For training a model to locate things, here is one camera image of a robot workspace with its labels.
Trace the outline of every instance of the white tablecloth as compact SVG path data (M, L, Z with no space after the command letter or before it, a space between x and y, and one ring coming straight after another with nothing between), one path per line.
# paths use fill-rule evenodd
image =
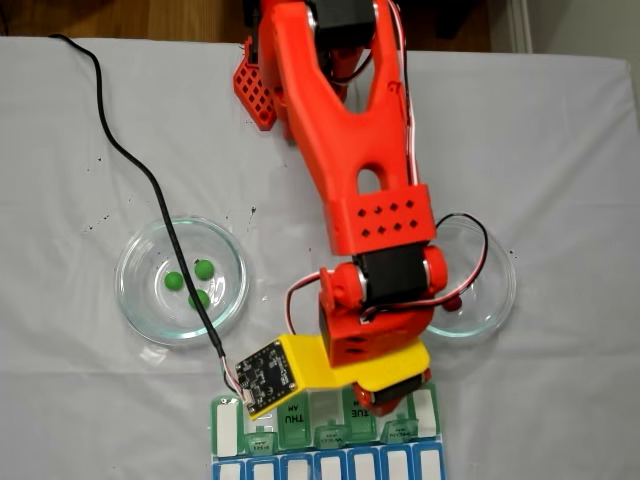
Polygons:
M81 44L102 61L115 135L171 211L226 225L246 250L250 301L224 341L251 353L283 331L285 288L336 262L298 151L279 127L259 132L233 95L236 45ZM450 479L640 478L640 135L627 65L409 62L436 216L479 216L518 276L497 338L432 351ZM118 255L159 211L107 144L85 57L60 41L0 40L0 159L0 478L209 478L218 361L211 348L150 344L121 316ZM313 295L296 299L301 330L316 328Z

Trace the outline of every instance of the circuit board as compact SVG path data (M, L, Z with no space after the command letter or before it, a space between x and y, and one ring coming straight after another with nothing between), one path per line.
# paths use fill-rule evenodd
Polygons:
M250 393L247 409L260 412L296 389L289 361L276 340L236 365L238 382Z

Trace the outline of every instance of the glass bowl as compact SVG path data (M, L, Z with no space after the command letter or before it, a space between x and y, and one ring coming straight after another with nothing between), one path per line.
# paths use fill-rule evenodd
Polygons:
M237 240L224 228L195 216L172 217L191 278L207 293L209 318L219 334L238 316L246 300L247 267ZM210 280L199 280L193 266L207 259L215 272ZM143 337L168 346L206 341L206 329L189 305L186 285L169 290L164 279L180 272L167 229L162 220L136 233L125 247L116 269L115 293L131 326Z
M484 268L475 282L460 296L462 306L455 311L435 309L427 337L448 343L477 343L494 333L507 319L516 295L516 274L511 258L488 232L489 246ZM452 217L438 228L432 242L444 253L449 280L444 295L460 285L478 262L482 231L466 217Z

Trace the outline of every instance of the green candy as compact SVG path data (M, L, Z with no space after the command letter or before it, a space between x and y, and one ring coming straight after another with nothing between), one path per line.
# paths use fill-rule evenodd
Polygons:
M173 292L177 292L184 286L184 279L178 272L169 272L164 277L164 286Z
M196 277L200 280L211 280L213 278L213 263L209 260L196 260Z
M207 308L209 308L209 305L211 305L211 300L209 299L209 295L207 295L207 292L205 292L204 290L196 290L196 292L198 293L198 298L200 299L200 303L202 303L204 309L206 310ZM189 305L191 305L191 308L193 308L194 310L196 309L196 304L193 303L191 295L189 295Z

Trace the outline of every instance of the orange mesh part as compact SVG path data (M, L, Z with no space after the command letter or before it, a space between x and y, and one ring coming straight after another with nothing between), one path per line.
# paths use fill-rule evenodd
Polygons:
M244 43L244 58L233 74L233 90L260 130L271 130L276 121L271 92L262 84L257 65L248 62L251 37Z

